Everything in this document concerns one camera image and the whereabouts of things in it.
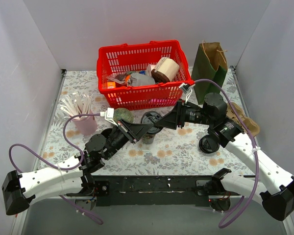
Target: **white wall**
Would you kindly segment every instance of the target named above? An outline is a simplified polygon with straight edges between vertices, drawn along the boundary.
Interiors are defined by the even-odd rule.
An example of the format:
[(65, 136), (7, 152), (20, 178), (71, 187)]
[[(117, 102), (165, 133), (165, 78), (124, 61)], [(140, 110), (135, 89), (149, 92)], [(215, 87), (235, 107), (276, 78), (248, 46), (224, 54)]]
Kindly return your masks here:
[(294, 0), (271, 1), (237, 74), (261, 147), (294, 174)]
[[(61, 70), (22, 0), (0, 0), (0, 235), (10, 233), (1, 186), (13, 170), (8, 149), (24, 143), (38, 151)], [(34, 157), (16, 149), (19, 168), (32, 170)]]
[(220, 41), (236, 65), (270, 0), (24, 0), (58, 65), (95, 70), (98, 49), (177, 39), (189, 65)]

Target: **floral tablecloth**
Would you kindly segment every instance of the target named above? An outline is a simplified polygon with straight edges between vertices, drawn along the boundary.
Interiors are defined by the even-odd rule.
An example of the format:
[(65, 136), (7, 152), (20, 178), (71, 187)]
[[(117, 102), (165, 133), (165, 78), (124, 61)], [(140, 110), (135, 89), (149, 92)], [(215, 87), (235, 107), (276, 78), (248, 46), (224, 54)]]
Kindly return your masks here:
[[(96, 71), (68, 71), (61, 91), (60, 100), (74, 91), (85, 94), (94, 94), (92, 111), (99, 112), (109, 107), (105, 97), (97, 89), (98, 78)], [(231, 70), (228, 70), (223, 89), (229, 98), (242, 106)], [(196, 102), (195, 94), (191, 102)], [(172, 107), (153, 109), (165, 115)], [(142, 115), (149, 110), (132, 111), (134, 122), (139, 123)], [(67, 115), (57, 105), (47, 144), (43, 155), (44, 159), (55, 164), (78, 153), (68, 145), (62, 136), (62, 128)], [(111, 124), (102, 117), (96, 117), (100, 133)], [(75, 125), (69, 123), (66, 131), (67, 137), (80, 148), (89, 140), (90, 136), (83, 136)], [(94, 175), (212, 175), (226, 167), (239, 174), (253, 175), (253, 172), (236, 156), (220, 147), (214, 154), (202, 153), (198, 148), (200, 138), (207, 134), (207, 127), (198, 124), (186, 123), (183, 129), (163, 129), (155, 137), (152, 144), (127, 143), (110, 160), (104, 161), (105, 167), (96, 171)], [(46, 167), (39, 162), (38, 168)]]

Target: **roll of tape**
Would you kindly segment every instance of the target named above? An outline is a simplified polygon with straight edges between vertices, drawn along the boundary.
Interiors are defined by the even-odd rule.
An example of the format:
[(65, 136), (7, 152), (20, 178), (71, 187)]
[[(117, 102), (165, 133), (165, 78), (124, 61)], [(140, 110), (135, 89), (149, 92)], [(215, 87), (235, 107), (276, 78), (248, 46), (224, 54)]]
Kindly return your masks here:
[(151, 71), (152, 77), (158, 82), (172, 82), (180, 66), (171, 58), (163, 57)]
[(146, 75), (151, 77), (151, 71), (155, 68), (155, 65), (148, 65), (146, 69)]

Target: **green paper bag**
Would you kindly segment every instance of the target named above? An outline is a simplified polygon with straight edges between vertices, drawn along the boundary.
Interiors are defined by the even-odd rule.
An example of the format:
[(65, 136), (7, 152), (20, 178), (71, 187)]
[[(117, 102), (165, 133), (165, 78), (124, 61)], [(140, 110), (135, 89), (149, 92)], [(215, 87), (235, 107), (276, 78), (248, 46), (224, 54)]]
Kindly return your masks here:
[[(227, 73), (226, 58), (220, 43), (199, 44), (192, 72), (192, 79), (210, 79), (222, 87)], [(200, 82), (194, 86), (198, 104), (204, 102), (204, 97), (210, 92), (219, 93), (220, 90), (208, 82)]]

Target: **pink cup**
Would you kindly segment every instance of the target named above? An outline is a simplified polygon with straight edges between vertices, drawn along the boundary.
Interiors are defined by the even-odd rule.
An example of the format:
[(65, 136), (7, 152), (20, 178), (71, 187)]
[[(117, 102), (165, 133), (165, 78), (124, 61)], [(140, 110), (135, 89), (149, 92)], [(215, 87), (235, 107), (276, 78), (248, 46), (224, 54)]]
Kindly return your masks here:
[(86, 116), (80, 120), (74, 120), (73, 122), (81, 134), (90, 136), (97, 130), (97, 122), (95, 116)]

